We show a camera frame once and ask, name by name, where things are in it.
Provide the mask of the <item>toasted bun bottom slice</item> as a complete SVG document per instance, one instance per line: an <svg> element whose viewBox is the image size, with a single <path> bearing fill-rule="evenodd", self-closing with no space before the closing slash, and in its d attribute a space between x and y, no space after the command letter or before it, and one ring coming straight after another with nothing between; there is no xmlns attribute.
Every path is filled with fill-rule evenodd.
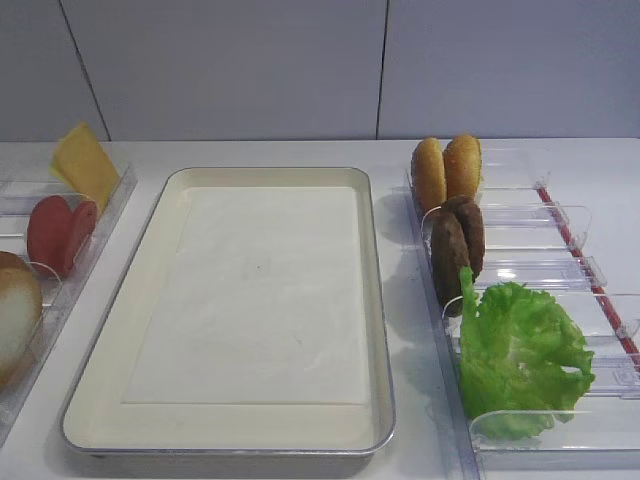
<svg viewBox="0 0 640 480"><path fill-rule="evenodd" d="M1 252L1 388L26 362L28 345L42 314L42 293L31 267L14 253Z"/></svg>

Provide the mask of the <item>front brown meat patty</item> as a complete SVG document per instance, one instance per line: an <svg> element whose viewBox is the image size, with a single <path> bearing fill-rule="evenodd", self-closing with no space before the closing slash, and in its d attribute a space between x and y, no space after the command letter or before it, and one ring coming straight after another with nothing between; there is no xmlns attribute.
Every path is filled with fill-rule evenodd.
<svg viewBox="0 0 640 480"><path fill-rule="evenodd" d="M440 211L433 223L430 245L434 288L440 306L445 308L462 295L460 270L470 266L464 232L453 213Z"/></svg>

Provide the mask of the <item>brown meat patty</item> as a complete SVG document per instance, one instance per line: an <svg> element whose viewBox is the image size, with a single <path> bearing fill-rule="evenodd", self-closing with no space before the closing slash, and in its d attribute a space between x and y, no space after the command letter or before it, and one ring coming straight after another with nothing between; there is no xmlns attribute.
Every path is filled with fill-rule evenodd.
<svg viewBox="0 0 640 480"><path fill-rule="evenodd" d="M434 288L440 306L445 308L462 295L460 270L470 266L464 232L453 213L440 211L433 223L430 245Z"/></svg>
<svg viewBox="0 0 640 480"><path fill-rule="evenodd" d="M443 207L451 212L461 225L473 271L473 280L476 280L483 269L485 256L482 212L475 200L467 195L454 196L448 199Z"/></svg>

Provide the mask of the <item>rear brown meat patty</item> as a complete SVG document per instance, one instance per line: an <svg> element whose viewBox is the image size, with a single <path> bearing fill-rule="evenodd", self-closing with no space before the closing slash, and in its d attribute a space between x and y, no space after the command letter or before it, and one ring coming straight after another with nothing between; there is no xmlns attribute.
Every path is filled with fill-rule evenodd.
<svg viewBox="0 0 640 480"><path fill-rule="evenodd" d="M485 256L482 212L475 200L467 195L454 196L448 199L443 207L451 212L461 225L473 271L473 280L476 280L483 269Z"/></svg>

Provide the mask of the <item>green lettuce leaf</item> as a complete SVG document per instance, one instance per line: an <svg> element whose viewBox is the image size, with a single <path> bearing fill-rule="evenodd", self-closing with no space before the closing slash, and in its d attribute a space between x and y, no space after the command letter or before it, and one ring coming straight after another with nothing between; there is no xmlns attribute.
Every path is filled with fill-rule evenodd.
<svg viewBox="0 0 640 480"><path fill-rule="evenodd" d="M459 387L464 411L483 436L534 437L567 422L595 379L582 331L546 291L514 282L478 296L472 271L463 296Z"/></svg>

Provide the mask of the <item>rear red tomato slice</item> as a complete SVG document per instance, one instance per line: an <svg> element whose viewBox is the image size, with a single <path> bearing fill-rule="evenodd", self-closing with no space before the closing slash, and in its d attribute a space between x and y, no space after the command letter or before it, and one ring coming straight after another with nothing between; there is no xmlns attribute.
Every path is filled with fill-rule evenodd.
<svg viewBox="0 0 640 480"><path fill-rule="evenodd" d="M95 229L97 216L98 209L92 201L83 201L72 212L68 233L62 249L60 269L62 277L68 276L73 270L77 254Z"/></svg>

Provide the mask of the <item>red tomato slice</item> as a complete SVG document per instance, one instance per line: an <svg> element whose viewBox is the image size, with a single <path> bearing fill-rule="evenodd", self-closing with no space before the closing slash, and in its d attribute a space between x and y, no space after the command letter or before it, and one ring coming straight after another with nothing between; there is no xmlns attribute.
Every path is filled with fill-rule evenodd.
<svg viewBox="0 0 640 480"><path fill-rule="evenodd" d="M62 249L60 269L62 277L68 276L73 270L77 254L95 229L97 216L98 209L92 201L83 201L72 212L68 233Z"/></svg>
<svg viewBox="0 0 640 480"><path fill-rule="evenodd" d="M35 268L43 275L52 271L67 275L65 248L70 229L71 210L59 195L46 197L31 212L27 228L27 252Z"/></svg>

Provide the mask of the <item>front yellow cheese slice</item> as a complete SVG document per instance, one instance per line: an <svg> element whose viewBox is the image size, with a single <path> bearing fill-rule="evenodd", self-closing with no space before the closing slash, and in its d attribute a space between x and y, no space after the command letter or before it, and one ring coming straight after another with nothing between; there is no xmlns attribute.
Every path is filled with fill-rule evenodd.
<svg viewBox="0 0 640 480"><path fill-rule="evenodd" d="M89 125L82 122L74 127L58 142L56 152L76 154L83 161L83 191L78 193L93 200L101 215L120 176Z"/></svg>

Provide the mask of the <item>yellow cheese slice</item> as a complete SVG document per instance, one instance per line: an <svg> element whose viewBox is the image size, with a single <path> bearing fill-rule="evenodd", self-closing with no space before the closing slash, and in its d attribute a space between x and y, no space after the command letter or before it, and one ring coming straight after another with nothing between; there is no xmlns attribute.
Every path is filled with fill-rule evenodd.
<svg viewBox="0 0 640 480"><path fill-rule="evenodd" d="M83 191L78 193L93 200L101 215L120 176L89 125L82 122L74 127L58 142L56 152L76 154L83 161Z"/></svg>
<svg viewBox="0 0 640 480"><path fill-rule="evenodd" d="M83 161L76 154L60 154L56 152L53 155L50 172L74 191L83 191Z"/></svg>

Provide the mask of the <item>rear yellow cheese slice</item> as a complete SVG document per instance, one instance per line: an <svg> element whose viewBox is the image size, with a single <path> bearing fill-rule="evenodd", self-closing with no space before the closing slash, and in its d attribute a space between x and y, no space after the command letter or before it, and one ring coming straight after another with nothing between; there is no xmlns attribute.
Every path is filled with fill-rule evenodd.
<svg viewBox="0 0 640 480"><path fill-rule="evenodd" d="M74 191L83 191L83 161L76 154L60 154L56 152L53 155L50 172Z"/></svg>

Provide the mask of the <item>front red tomato slice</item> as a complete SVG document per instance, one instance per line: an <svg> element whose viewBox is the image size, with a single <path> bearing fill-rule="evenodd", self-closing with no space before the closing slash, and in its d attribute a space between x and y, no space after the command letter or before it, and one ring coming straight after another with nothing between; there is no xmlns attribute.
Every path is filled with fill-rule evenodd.
<svg viewBox="0 0 640 480"><path fill-rule="evenodd" d="M27 252L35 268L43 275L52 271L67 275L65 248L70 229L71 210L59 195L46 197L31 212L27 228Z"/></svg>

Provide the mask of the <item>white paper tray liner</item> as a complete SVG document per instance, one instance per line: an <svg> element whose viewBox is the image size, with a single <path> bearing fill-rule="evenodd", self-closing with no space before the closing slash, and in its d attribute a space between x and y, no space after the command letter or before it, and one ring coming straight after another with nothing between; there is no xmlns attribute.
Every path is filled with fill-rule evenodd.
<svg viewBox="0 0 640 480"><path fill-rule="evenodd" d="M126 400L364 402L355 191L191 188L184 199Z"/></svg>

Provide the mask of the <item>cream metal baking tray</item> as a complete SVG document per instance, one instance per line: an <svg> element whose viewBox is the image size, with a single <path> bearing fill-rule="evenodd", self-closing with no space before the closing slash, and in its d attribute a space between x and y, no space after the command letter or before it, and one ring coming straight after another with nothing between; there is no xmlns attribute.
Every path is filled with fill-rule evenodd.
<svg viewBox="0 0 640 480"><path fill-rule="evenodd" d="M360 404L133 403L125 398L170 257L186 221L191 188L349 187L357 196L368 394ZM395 427L368 175L352 167L209 167L171 174L73 387L62 433L98 455L322 455L366 457Z"/></svg>

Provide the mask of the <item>left golden bun top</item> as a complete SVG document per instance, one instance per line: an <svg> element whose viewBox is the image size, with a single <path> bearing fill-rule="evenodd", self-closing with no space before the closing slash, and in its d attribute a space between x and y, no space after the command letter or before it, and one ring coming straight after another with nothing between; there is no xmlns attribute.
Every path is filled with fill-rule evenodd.
<svg viewBox="0 0 640 480"><path fill-rule="evenodd" d="M411 179L424 212L440 206L447 198L443 152L438 139L421 140L412 154Z"/></svg>

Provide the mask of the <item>golden bun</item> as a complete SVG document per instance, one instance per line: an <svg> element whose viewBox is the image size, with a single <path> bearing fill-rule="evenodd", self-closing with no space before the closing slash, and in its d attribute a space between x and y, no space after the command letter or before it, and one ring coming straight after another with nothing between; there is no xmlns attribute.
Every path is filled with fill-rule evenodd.
<svg viewBox="0 0 640 480"><path fill-rule="evenodd" d="M438 139L421 140L412 154L411 179L424 212L440 206L447 198L443 152Z"/></svg>
<svg viewBox="0 0 640 480"><path fill-rule="evenodd" d="M475 197L482 170L480 141L470 135L454 137L443 152L447 198L458 195Z"/></svg>

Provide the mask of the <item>right golden bun top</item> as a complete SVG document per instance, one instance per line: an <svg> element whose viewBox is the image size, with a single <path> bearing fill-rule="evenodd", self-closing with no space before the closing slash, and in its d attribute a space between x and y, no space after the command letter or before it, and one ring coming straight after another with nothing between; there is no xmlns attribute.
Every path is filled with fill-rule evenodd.
<svg viewBox="0 0 640 480"><path fill-rule="evenodd" d="M470 135L454 137L443 152L447 198L458 195L475 197L482 170L480 141Z"/></svg>

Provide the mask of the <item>clear acrylic rack right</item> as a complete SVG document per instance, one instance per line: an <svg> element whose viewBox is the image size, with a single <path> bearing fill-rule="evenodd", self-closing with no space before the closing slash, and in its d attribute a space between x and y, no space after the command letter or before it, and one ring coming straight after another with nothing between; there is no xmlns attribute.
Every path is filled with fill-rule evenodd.
<svg viewBox="0 0 640 480"><path fill-rule="evenodd" d="M594 382L569 410L502 407L475 418L459 390L462 301L440 302L432 284L434 212L424 210L410 175L401 195L411 228L410 258L427 304L418 324L434 375L431 414L445 475L487 479L496 471L613 470L639 464L639 298L610 294L595 260L582 249L591 222L583 206L552 199L544 178L527 170L521 150L485 154L476 200L484 218L486 253L474 283L478 294L515 283L552 298L578 325L594 356Z"/></svg>

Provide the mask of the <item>clear acrylic rack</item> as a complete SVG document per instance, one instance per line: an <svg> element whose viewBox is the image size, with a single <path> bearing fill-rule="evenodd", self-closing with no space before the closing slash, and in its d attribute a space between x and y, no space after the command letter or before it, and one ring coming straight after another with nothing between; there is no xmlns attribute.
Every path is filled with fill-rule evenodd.
<svg viewBox="0 0 640 480"><path fill-rule="evenodd" d="M434 375L431 414L445 475L487 479L496 471L613 470L639 464L639 298L610 294L595 260L582 249L591 222L583 206L552 199L544 178L527 170L521 150L485 154L476 200L484 218L486 253L474 283L478 294L515 283L552 298L578 325L594 356L594 382L569 410L502 407L475 418L459 390L462 301L440 302L432 284L434 212L424 210L410 175L401 195L411 228L410 258L427 304L418 324Z"/></svg>
<svg viewBox="0 0 640 480"><path fill-rule="evenodd" d="M36 274L43 296L41 320L27 343L18 369L9 384L1 388L1 440L5 441L28 398L69 314L73 310L92 270L100 257L122 211L135 189L137 178L131 164L115 163L120 176L104 213L97 221L91 237L85 241L75 258L69 277L55 272L50 276ZM1 181L1 249L29 260L27 225L36 204L48 196L63 197L70 207L82 202L82 195L59 180L39 178L7 178Z"/></svg>

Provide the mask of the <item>clear acrylic rack left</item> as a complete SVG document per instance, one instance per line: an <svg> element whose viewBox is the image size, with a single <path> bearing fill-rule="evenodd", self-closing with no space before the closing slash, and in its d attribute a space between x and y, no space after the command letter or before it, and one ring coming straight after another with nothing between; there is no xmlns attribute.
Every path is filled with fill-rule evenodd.
<svg viewBox="0 0 640 480"><path fill-rule="evenodd" d="M36 274L43 296L41 320L27 343L18 369L9 384L1 388L1 440L5 441L28 398L69 314L73 310L92 270L100 257L122 211L135 189L137 178L131 164L115 163L120 176L104 213L97 221L91 237L85 241L75 258L69 277L55 272L50 276ZM29 260L27 225L36 204L48 196L63 197L70 207L82 202L82 195L59 180L39 178L7 178L1 181L1 249Z"/></svg>

